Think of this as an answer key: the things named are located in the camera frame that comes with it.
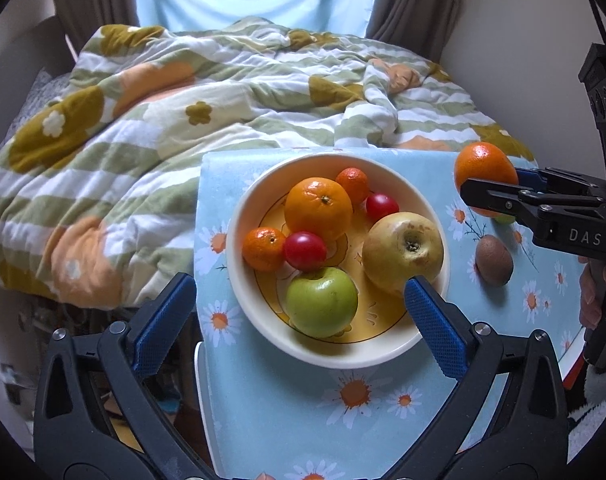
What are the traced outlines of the person right hand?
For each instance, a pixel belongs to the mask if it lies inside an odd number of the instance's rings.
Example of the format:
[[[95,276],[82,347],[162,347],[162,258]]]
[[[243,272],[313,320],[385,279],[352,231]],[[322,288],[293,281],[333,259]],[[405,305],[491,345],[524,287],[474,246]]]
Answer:
[[[597,299],[597,284],[588,264],[588,258],[579,257],[578,261],[584,265],[580,276],[580,323],[589,330],[595,330],[602,317],[602,307]],[[606,284],[606,266],[603,270],[603,280]]]

